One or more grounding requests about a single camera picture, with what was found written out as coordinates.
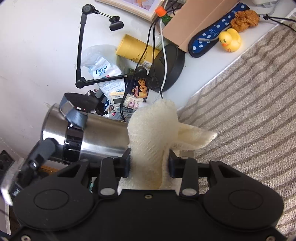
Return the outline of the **blue polka dot case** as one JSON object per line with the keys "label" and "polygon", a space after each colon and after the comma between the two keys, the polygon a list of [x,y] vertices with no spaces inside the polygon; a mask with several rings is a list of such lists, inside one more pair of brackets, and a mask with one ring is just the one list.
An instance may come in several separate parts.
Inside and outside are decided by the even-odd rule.
{"label": "blue polka dot case", "polygon": [[207,53],[216,43],[219,42],[218,36],[222,31],[230,28],[230,22],[235,18],[235,13],[250,10],[244,3],[237,3],[234,8],[214,24],[198,32],[188,44],[189,54],[193,58],[199,58]]}

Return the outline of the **green bottle orange cap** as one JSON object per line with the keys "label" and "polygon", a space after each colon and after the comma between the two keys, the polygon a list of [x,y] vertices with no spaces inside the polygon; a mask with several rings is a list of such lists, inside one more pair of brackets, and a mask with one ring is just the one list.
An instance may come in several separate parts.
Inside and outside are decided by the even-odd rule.
{"label": "green bottle orange cap", "polygon": [[157,7],[155,9],[155,13],[162,20],[164,25],[167,25],[172,19],[172,17],[168,15],[167,11],[162,6]]}

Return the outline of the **stainless steel thermos container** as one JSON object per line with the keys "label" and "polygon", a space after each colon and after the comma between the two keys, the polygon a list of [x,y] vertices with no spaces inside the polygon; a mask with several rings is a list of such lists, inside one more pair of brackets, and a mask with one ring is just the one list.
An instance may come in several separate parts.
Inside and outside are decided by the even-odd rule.
{"label": "stainless steel thermos container", "polygon": [[41,139],[47,138],[58,143],[50,160],[66,165],[120,157],[129,144],[127,123],[90,113],[85,129],[76,128],[60,113],[58,104],[51,106],[42,125]]}

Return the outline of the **white plastic wipes packet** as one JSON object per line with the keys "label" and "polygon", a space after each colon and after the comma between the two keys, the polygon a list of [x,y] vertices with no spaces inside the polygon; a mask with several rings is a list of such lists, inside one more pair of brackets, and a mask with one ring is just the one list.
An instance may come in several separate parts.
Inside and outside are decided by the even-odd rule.
{"label": "white plastic wipes packet", "polygon": [[[82,53],[81,65],[88,68],[93,79],[101,79],[122,75],[126,72],[126,61],[116,55],[113,45],[95,45],[88,47]],[[111,93],[125,90],[124,79],[109,80],[97,84],[106,97]]]}

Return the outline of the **dark snack packet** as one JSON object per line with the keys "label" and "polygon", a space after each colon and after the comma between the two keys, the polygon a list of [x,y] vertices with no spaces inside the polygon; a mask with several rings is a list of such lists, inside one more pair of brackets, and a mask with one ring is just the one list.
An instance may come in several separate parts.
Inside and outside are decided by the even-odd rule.
{"label": "dark snack packet", "polygon": [[123,100],[120,103],[120,114],[125,117],[126,113],[131,113],[146,105],[149,88],[144,78],[135,77],[125,84]]}

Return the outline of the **yellow cylindrical tube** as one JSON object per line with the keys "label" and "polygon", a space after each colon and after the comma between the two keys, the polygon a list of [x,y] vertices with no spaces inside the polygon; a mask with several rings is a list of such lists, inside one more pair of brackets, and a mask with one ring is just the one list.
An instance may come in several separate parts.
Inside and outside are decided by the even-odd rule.
{"label": "yellow cylindrical tube", "polygon": [[[116,49],[116,55],[126,58],[134,63],[138,63],[140,60],[146,44],[128,34],[125,34],[122,38],[118,48]],[[152,65],[152,46],[148,45],[142,60],[139,62],[139,65],[144,66],[145,68],[151,68]]]}

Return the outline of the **yellow rubber duck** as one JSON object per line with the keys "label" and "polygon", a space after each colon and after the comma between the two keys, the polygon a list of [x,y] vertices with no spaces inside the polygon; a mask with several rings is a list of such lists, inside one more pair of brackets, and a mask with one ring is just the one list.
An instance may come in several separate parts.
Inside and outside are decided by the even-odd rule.
{"label": "yellow rubber duck", "polygon": [[239,33],[233,28],[222,31],[219,34],[218,39],[224,50],[226,50],[227,52],[237,51],[242,43]]}

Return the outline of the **brown crumpled plush item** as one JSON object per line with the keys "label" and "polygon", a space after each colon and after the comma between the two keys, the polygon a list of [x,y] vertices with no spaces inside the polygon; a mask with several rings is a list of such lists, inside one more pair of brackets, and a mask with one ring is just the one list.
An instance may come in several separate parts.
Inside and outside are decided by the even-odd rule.
{"label": "brown crumpled plush item", "polygon": [[243,32],[250,27],[256,27],[260,21],[258,14],[253,10],[238,11],[231,20],[231,28],[237,32]]}

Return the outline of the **striped beige table mat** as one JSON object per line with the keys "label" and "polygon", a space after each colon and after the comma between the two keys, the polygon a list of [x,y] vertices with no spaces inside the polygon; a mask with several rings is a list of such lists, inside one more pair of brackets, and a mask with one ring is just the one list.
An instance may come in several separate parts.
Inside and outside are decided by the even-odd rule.
{"label": "striped beige table mat", "polygon": [[295,235],[295,15],[265,34],[194,95],[179,120],[214,131],[197,150],[277,191],[284,211],[277,229]]}

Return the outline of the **cream white knitted cloth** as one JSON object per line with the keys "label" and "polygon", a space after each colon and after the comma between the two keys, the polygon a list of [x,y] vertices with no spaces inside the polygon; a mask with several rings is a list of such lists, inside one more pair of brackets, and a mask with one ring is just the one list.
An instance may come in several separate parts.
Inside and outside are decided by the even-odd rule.
{"label": "cream white knitted cloth", "polygon": [[195,151],[207,146],[217,133],[180,123],[174,102],[159,99],[134,112],[128,126],[130,173],[121,178],[118,191],[180,191],[180,178],[170,177],[169,151]]}

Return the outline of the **brown cardboard box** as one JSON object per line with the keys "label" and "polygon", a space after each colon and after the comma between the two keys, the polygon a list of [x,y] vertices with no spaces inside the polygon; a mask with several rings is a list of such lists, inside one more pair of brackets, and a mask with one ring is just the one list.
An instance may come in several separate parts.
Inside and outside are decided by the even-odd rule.
{"label": "brown cardboard box", "polygon": [[226,15],[237,3],[237,0],[186,1],[163,28],[163,36],[187,53],[192,37]]}

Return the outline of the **framed photo picture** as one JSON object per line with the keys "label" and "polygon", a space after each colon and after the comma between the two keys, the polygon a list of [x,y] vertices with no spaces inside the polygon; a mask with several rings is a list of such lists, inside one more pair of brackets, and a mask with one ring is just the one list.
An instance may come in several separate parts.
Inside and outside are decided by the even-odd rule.
{"label": "framed photo picture", "polygon": [[156,17],[155,9],[165,4],[162,0],[98,0],[98,2],[114,6],[150,22]]}

